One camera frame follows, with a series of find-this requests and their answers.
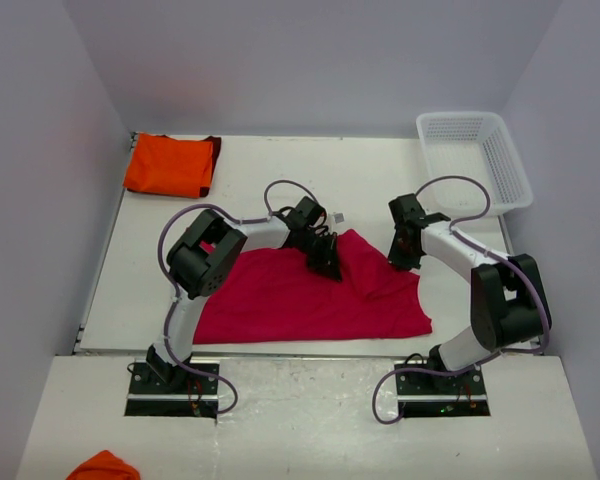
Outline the folded orange t shirt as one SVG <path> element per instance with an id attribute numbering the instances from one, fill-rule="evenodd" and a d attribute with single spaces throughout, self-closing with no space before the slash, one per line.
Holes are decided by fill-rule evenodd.
<path id="1" fill-rule="evenodd" d="M 178 140 L 139 133 L 123 187 L 129 191 L 191 199 L 209 195 L 222 139 Z"/>

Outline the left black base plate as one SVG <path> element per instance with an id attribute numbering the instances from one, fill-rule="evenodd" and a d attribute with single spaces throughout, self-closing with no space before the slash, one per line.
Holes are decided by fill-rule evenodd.
<path id="1" fill-rule="evenodd" d="M 126 417 L 217 418 L 215 378 L 179 372 L 173 383 L 165 383 L 145 362 L 133 362 L 127 370 Z"/>

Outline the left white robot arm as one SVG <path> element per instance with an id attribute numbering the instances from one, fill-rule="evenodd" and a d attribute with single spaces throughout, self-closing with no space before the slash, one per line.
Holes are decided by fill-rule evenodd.
<path id="1" fill-rule="evenodd" d="M 239 256 L 260 249 L 294 249 L 310 272 L 340 282 L 337 235 L 326 210 L 305 196 L 264 218 L 238 220 L 212 204 L 187 207 L 172 217 L 158 241 L 159 267 L 174 297 L 159 339 L 147 351 L 152 380 L 175 393 L 188 379 L 194 333 L 208 297 L 226 282 Z"/>

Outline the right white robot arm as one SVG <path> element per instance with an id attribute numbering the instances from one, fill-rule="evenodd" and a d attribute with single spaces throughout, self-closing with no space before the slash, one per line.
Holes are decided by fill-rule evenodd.
<path id="1" fill-rule="evenodd" d="M 426 360 L 426 380 L 436 392 L 457 386 L 462 373 L 504 352 L 520 353 L 519 343 L 548 340 L 552 320 L 535 259 L 507 256 L 457 228 L 442 213 L 427 213 L 414 194 L 389 202 L 394 237 L 389 264 L 398 270 L 421 268 L 429 256 L 444 263 L 470 286 L 470 326 L 434 346 Z"/>

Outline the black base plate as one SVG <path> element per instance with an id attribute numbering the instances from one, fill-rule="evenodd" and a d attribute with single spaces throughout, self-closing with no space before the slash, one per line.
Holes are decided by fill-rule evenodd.
<path id="1" fill-rule="evenodd" d="M 215 378 L 179 372 L 173 383 L 165 383 L 145 362 L 133 362 L 127 370 L 126 417 L 217 418 Z"/>
<path id="2" fill-rule="evenodd" d="M 479 369 L 456 377 L 400 373 L 395 378 L 402 419 L 488 417 L 486 386 Z"/>

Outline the orange cloth at bottom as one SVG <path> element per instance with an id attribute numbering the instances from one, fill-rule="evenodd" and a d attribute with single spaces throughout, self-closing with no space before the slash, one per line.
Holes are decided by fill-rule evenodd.
<path id="1" fill-rule="evenodd" d="M 67 480 L 140 480 L 139 471 L 115 456 L 103 450 L 77 466 Z"/>

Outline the white plastic basket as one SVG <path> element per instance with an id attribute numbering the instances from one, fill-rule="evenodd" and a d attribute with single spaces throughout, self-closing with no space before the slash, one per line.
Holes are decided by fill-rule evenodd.
<path id="1" fill-rule="evenodd" d="M 472 178 L 488 191 L 489 214 L 524 209 L 533 193 L 504 120 L 492 112 L 434 112 L 417 117 L 416 128 L 431 179 Z"/>

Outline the pink t shirt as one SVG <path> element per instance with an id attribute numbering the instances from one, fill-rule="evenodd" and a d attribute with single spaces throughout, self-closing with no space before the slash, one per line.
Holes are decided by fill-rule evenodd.
<path id="1" fill-rule="evenodd" d="M 427 335 L 419 278 L 397 271 L 349 229 L 337 245 L 342 279 L 311 272 L 293 249 L 243 253 L 204 306 L 196 344 L 401 339 Z"/>

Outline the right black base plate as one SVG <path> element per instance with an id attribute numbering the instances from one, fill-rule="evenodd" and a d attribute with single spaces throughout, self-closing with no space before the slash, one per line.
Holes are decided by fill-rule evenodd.
<path id="1" fill-rule="evenodd" d="M 395 378 L 402 419 L 488 417 L 486 386 L 479 369 L 456 377 L 400 373 Z"/>

